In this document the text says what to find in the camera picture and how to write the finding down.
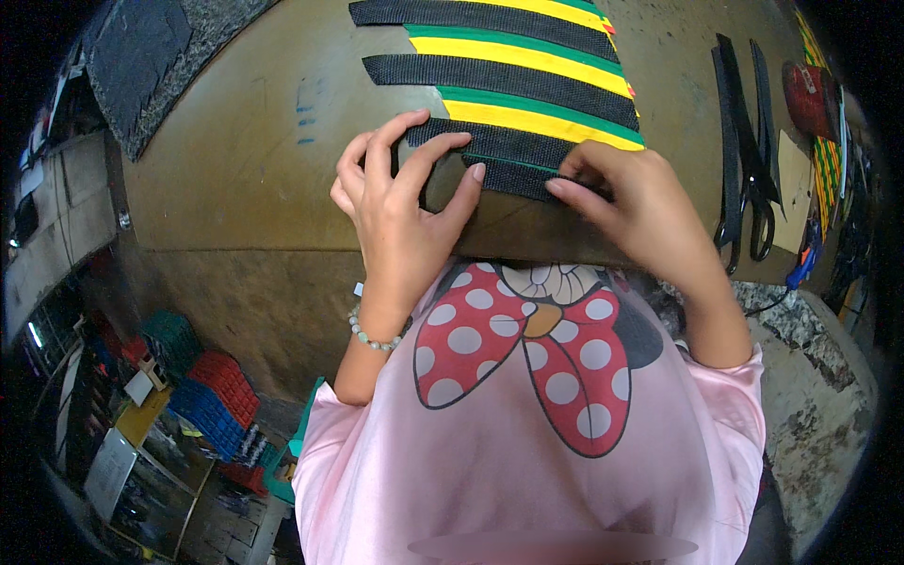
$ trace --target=beaded bracelet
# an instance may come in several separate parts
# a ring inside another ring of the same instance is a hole
[[[401,343],[401,335],[396,335],[392,338],[392,341],[387,344],[382,344],[380,342],[370,341],[367,338],[367,334],[361,329],[361,326],[358,324],[358,310],[361,308],[361,305],[357,305],[352,310],[352,313],[348,317],[348,323],[352,327],[352,333],[358,336],[358,341],[362,344],[368,344],[371,349],[374,351],[378,349],[382,349],[383,351],[392,351]]]

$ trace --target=black mesh strip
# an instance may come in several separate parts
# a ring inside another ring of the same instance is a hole
[[[506,161],[497,161],[474,155],[462,155],[465,165],[486,163],[484,188],[500,193],[516,194],[524,198],[550,202],[556,199],[543,185],[556,176],[543,169],[535,169],[527,165],[518,165]]]
[[[519,129],[488,126],[452,119],[431,118],[422,126],[411,127],[405,138],[412,147],[421,146],[439,134],[466,131],[471,143],[458,149],[476,155],[518,161],[527,165],[558,169],[565,155],[575,146],[557,137],[540,136]]]
[[[448,55],[374,55],[362,61],[378,85],[427,84],[490,90],[556,104],[640,130],[631,99],[551,72]]]
[[[605,33],[528,10],[477,2],[368,0],[348,5],[355,25],[419,24],[475,27],[556,43],[618,63]]]

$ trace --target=red plastic crate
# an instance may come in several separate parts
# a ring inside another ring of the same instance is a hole
[[[147,355],[147,345],[140,335],[136,335],[135,339],[122,348],[122,355],[132,366],[138,369],[138,362],[145,359]]]
[[[220,463],[217,469],[221,475],[231,481],[248,487],[261,498],[267,498],[269,491],[264,486],[264,467],[254,466],[248,468],[238,463]]]
[[[211,388],[235,421],[248,429],[260,399],[251,389],[238,362],[226,353],[205,351],[188,372],[189,378]]]

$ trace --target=concrete wall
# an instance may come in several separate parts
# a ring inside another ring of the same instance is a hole
[[[116,235],[104,132],[81,137],[43,159],[34,189],[38,229],[4,272],[4,347],[32,311],[85,258]]]

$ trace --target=black fabric strip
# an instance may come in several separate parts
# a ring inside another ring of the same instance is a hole
[[[600,31],[528,10],[477,2],[367,0],[348,5],[355,25],[419,24],[475,27],[516,33],[618,63],[615,48]]]
[[[730,93],[719,47],[712,48],[712,62],[716,68],[716,88],[719,92],[719,115],[722,130],[722,213],[716,232],[716,248],[733,243],[730,270],[737,266],[735,255],[740,254],[740,155],[738,134],[731,120]]]
[[[461,158],[467,166],[474,163],[486,163],[486,176],[484,177],[484,188],[486,189],[515,194],[541,202],[556,200],[556,197],[550,194],[544,186],[546,181],[556,176],[553,173],[526,165],[474,155],[462,155]]]
[[[551,72],[448,55],[374,55],[362,61],[377,85],[426,84],[490,90],[556,104],[640,131],[630,98]]]
[[[475,155],[486,155],[527,165],[558,169],[565,155],[575,146],[557,137],[540,136],[509,127],[488,126],[452,119],[431,118],[422,126],[411,127],[406,134],[408,144],[421,146],[439,134],[466,131],[471,143],[458,149]]]
[[[772,123],[772,95],[769,91],[769,71],[766,66],[766,56],[763,55],[757,42],[750,40],[750,53],[753,56],[753,71],[757,79],[757,142],[759,144],[759,156],[763,159],[772,175],[779,196],[782,187],[778,181],[778,147],[776,144],[776,129]],[[778,203],[782,215],[785,216],[785,206]]]

